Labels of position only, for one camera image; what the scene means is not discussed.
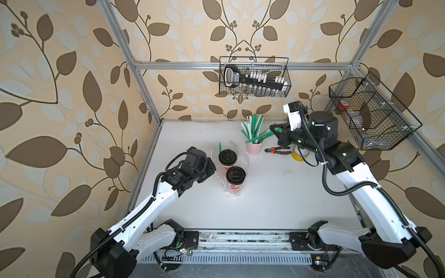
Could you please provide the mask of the red paper cup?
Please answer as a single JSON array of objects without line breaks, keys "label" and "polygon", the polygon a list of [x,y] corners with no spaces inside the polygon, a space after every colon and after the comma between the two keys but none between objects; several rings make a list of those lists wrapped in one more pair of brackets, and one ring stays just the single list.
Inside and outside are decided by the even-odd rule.
[{"label": "red paper cup", "polygon": [[231,149],[225,149],[219,153],[218,159],[219,159],[220,164],[226,170],[228,170],[229,168],[234,166],[234,164],[236,163],[236,161],[238,159],[238,156],[235,151],[233,151]]},{"label": "red paper cup", "polygon": [[241,189],[246,179],[246,172],[239,166],[233,166],[226,172],[226,180],[229,184],[229,189],[237,192]]}]

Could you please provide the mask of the clear plastic carrier bag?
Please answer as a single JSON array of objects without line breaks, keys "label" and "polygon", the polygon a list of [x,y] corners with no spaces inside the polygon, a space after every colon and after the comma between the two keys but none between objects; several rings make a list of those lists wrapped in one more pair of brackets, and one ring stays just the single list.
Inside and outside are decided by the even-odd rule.
[{"label": "clear plastic carrier bag", "polygon": [[238,197],[245,186],[249,173],[249,156],[235,142],[218,142],[211,150],[216,167],[216,178],[229,198]]}]

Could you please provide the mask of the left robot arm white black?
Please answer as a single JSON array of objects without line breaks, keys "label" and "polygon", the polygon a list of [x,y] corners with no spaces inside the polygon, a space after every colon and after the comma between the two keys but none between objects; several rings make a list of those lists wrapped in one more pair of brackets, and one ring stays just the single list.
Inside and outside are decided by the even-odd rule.
[{"label": "left robot arm white black", "polygon": [[152,194],[127,216],[105,231],[99,228],[91,237],[90,251],[74,267],[74,278],[83,265],[90,262],[98,270],[97,277],[127,278],[137,265],[137,257],[168,247],[179,239],[181,226],[167,222],[147,232],[154,220],[194,183],[202,183],[216,171],[204,151],[190,147],[182,153],[185,159],[176,166],[169,163],[154,181]]}]

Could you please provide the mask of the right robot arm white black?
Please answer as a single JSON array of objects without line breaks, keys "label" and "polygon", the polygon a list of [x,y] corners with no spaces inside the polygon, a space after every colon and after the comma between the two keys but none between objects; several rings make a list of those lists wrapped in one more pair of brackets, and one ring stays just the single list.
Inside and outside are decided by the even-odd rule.
[{"label": "right robot arm white black", "polygon": [[312,152],[322,167],[324,190],[332,196],[352,195],[373,224],[370,228],[352,229],[325,220],[314,223],[305,239],[297,243],[315,251],[336,246],[337,251],[329,263],[316,264],[313,269],[318,272],[330,269],[341,249],[350,249],[365,255],[382,269],[395,268],[410,276],[400,265],[421,248],[432,261],[438,277],[444,277],[444,267],[427,246],[432,237],[430,231],[416,226],[403,214],[351,143],[338,140],[338,119],[326,111],[309,112],[300,101],[285,104],[283,110],[288,123],[270,126],[278,144]]}]

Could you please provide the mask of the yellow tape roll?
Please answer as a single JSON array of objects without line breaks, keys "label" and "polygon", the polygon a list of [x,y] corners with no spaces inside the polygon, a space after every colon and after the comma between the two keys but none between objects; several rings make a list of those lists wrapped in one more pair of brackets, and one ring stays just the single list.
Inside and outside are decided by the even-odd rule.
[{"label": "yellow tape roll", "polygon": [[298,162],[304,162],[309,155],[309,151],[301,147],[295,146],[292,150],[292,158]]}]

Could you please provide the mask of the orange black pliers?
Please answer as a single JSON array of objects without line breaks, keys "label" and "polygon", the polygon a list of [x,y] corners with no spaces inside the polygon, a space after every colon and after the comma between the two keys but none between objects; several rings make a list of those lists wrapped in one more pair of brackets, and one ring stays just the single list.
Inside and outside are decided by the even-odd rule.
[{"label": "orange black pliers", "polygon": [[264,151],[266,153],[279,154],[279,155],[290,155],[292,153],[290,147],[281,147],[281,146],[266,148]]}]

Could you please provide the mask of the green white wrapped straws bundle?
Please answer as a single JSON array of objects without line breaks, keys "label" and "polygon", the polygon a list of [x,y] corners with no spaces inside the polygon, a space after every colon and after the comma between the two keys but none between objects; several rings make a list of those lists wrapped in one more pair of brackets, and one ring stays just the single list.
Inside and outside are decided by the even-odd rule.
[{"label": "green white wrapped straws bundle", "polygon": [[242,126],[241,132],[245,136],[246,142],[252,138],[255,138],[269,131],[269,130],[264,130],[263,132],[261,131],[263,123],[264,123],[263,115],[248,116],[247,120],[241,123]]}]

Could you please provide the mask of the pink straw holder cup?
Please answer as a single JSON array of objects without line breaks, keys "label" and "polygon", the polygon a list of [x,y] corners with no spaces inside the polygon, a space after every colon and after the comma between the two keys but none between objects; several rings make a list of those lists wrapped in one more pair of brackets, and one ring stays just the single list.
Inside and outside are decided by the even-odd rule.
[{"label": "pink straw holder cup", "polygon": [[249,155],[259,155],[263,150],[263,144],[250,142],[246,145],[246,151]]}]

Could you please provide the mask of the black socket wrench set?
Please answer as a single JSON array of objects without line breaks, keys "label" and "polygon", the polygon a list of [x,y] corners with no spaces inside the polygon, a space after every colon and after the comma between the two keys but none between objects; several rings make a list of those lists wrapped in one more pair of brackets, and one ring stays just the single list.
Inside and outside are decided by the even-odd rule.
[{"label": "black socket wrench set", "polygon": [[268,79],[266,74],[251,68],[245,68],[242,72],[236,65],[227,65],[222,71],[222,83],[225,87],[235,89],[238,86],[246,85],[248,88],[263,87],[271,90],[286,91],[291,88],[291,83],[285,81],[281,75],[273,79]]}]

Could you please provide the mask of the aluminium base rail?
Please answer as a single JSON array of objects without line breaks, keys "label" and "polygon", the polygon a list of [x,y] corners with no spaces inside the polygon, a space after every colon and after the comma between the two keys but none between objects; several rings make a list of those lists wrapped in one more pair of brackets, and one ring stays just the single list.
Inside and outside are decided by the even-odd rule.
[{"label": "aluminium base rail", "polygon": [[191,254],[194,251],[326,253],[346,248],[346,244],[328,244],[315,232],[267,230],[180,230],[162,226],[142,236],[130,245],[139,255],[167,251],[169,256]]}]

